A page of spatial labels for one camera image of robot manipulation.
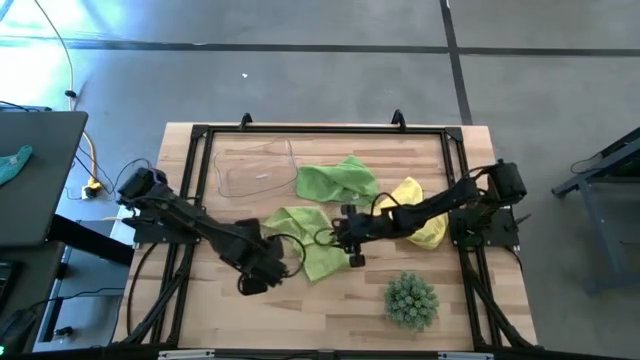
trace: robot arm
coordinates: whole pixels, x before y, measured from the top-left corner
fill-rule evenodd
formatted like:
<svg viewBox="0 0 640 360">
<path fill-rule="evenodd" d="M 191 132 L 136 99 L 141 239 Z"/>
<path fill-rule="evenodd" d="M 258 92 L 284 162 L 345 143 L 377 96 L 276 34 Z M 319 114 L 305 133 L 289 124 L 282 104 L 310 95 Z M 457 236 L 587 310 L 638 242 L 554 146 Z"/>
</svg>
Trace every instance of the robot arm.
<svg viewBox="0 0 640 360">
<path fill-rule="evenodd" d="M 356 213 L 355 206 L 342 207 L 345 218 L 334 219 L 335 244 L 350 254 L 352 267 L 365 265 L 361 244 L 377 239 L 403 238 L 421 229 L 425 223 L 440 214 L 465 208 L 467 216 L 462 226 L 465 231 L 479 231 L 497 209 L 519 202 L 527 193 L 518 169 L 513 163 L 501 160 L 495 165 L 478 168 L 478 174 L 465 174 L 453 187 L 415 205 L 384 208 L 380 215 Z M 476 180 L 486 174 L 489 189 L 478 189 Z"/>
<path fill-rule="evenodd" d="M 223 224 L 204 209 L 178 197 L 167 186 L 165 174 L 140 168 L 118 190 L 119 204 L 137 208 L 139 216 L 125 219 L 134 228 L 157 227 L 172 233 L 207 239 L 220 259 L 238 270 L 241 291 L 251 295 L 282 283 L 289 272 L 282 258 L 282 244 L 276 237 L 263 239 L 257 219 Z"/>
</svg>

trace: green plant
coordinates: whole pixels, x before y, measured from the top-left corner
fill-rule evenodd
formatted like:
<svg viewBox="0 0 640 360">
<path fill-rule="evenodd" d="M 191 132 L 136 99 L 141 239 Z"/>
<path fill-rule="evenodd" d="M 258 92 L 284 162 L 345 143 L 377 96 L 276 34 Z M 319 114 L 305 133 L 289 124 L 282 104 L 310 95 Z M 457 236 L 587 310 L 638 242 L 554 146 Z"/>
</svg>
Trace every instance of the green plant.
<svg viewBox="0 0 640 360">
<path fill-rule="evenodd" d="M 399 279 L 389 281 L 385 311 L 400 327 L 424 331 L 438 313 L 439 305 L 433 286 L 414 273 L 404 271 Z"/>
</svg>

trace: wooden tabletop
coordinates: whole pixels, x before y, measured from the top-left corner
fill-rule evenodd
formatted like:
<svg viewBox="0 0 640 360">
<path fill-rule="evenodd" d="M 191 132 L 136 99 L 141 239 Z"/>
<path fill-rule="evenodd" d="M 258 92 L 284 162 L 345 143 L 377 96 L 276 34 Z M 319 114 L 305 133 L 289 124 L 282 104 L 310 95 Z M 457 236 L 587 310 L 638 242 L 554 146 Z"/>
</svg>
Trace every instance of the wooden tabletop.
<svg viewBox="0 0 640 360">
<path fill-rule="evenodd" d="M 160 149 L 158 168 L 167 173 L 169 185 L 176 193 L 192 125 L 167 124 Z M 493 163 L 488 128 L 462 129 L 469 168 Z M 212 217 L 222 222 L 250 217 L 264 220 L 283 206 L 320 205 L 296 196 L 293 182 L 288 183 L 295 177 L 294 166 L 335 165 L 349 154 L 356 155 L 373 171 L 381 191 L 391 192 L 407 176 L 422 185 L 425 197 L 447 188 L 440 140 L 430 135 L 221 133 L 215 135 L 213 144 L 204 205 Z M 189 196 L 195 192 L 202 147 L 200 144 Z M 271 171 L 267 182 L 258 182 L 256 179 L 262 175 L 255 174 L 265 171 Z M 251 189 L 275 186 L 279 187 L 247 195 Z M 339 204 L 322 206 L 329 218 L 339 216 Z M 136 251 L 129 280 L 145 249 Z M 290 249 L 285 251 L 285 262 L 295 268 L 295 256 Z M 158 296 L 166 252 L 167 246 L 157 246 L 144 264 L 132 299 L 134 326 Z M 367 243 L 363 245 L 363 253 L 367 257 L 365 267 L 343 270 L 315 285 L 302 272 L 267 293 L 245 297 L 236 289 L 238 273 L 223 264 L 207 242 L 202 242 L 196 248 L 191 270 L 180 347 L 473 348 L 459 258 L 448 237 L 434 251 L 397 239 Z M 487 248 L 486 255 L 496 302 L 523 337 L 536 343 L 518 263 L 501 248 Z M 437 318 L 423 333 L 400 329 L 384 316 L 386 284 L 403 270 L 414 271 L 433 284 L 440 300 Z M 126 300 L 120 308 L 114 340 L 125 337 Z M 169 327 L 173 304 L 169 304 L 164 329 Z M 479 305 L 478 309 L 488 340 L 484 306 Z"/>
</svg>

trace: yellow cable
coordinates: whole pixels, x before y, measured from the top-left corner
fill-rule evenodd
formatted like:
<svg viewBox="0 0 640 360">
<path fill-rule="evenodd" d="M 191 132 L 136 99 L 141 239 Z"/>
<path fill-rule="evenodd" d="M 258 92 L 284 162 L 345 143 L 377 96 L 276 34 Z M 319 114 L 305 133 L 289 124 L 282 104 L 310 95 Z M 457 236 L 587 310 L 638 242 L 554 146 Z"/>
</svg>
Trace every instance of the yellow cable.
<svg viewBox="0 0 640 360">
<path fill-rule="evenodd" d="M 89 155 L 91 155 L 91 177 L 89 178 L 89 186 L 93 187 L 93 188 L 100 188 L 102 187 L 102 185 L 100 185 L 100 183 L 98 182 L 98 180 L 96 179 L 96 152 L 93 148 L 93 142 L 91 141 L 91 138 L 89 138 L 89 135 L 87 134 L 86 131 L 82 132 L 82 136 L 84 137 L 84 139 L 87 141 L 87 144 L 89 144 Z"/>
<path fill-rule="evenodd" d="M 67 62 L 69 63 L 69 90 L 73 91 L 73 63 L 71 62 L 71 56 L 69 55 L 67 44 L 65 44 L 64 40 L 62 39 L 62 36 L 58 32 L 58 29 L 56 28 L 55 25 L 53 25 L 53 21 L 51 21 L 51 19 L 49 18 L 49 15 L 47 15 L 47 12 L 44 11 L 44 8 L 42 7 L 42 5 L 40 5 L 40 2 L 38 2 L 38 0 L 33 0 L 33 1 L 36 3 L 40 11 L 42 12 L 42 15 L 44 15 L 44 17 L 47 19 L 47 22 L 49 23 L 49 25 L 51 25 L 51 28 L 56 33 L 58 40 L 60 40 L 60 44 L 62 44 L 64 53 L 67 56 Z M 73 111 L 73 100 L 71 99 L 70 96 L 69 96 L 69 111 Z M 91 138 L 89 138 L 89 135 L 87 134 L 87 132 L 84 130 L 82 131 L 82 136 L 89 144 L 89 154 L 91 155 L 91 177 L 89 177 L 89 182 L 87 185 L 94 190 L 100 190 L 102 188 L 102 185 L 97 181 L 98 172 L 96 169 L 96 152 L 93 147 L 93 142 L 91 141 Z"/>
</svg>

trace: yellow cloth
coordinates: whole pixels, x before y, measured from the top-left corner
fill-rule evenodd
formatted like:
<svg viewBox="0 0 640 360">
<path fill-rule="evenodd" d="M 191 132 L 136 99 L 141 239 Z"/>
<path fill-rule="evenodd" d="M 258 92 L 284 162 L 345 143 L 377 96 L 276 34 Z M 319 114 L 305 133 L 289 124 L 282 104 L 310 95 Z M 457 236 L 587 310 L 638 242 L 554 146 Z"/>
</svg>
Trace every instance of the yellow cloth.
<svg viewBox="0 0 640 360">
<path fill-rule="evenodd" d="M 400 204 L 408 205 L 415 205 L 424 199 L 422 187 L 411 177 L 404 179 L 400 185 L 393 190 L 391 195 Z M 380 214 L 380 209 L 395 205 L 393 200 L 386 198 L 374 208 L 374 214 L 378 215 Z M 442 242 L 442 239 L 444 239 L 448 223 L 449 217 L 447 213 L 438 215 L 427 221 L 422 229 L 416 231 L 407 239 L 422 248 L 433 250 Z"/>
</svg>

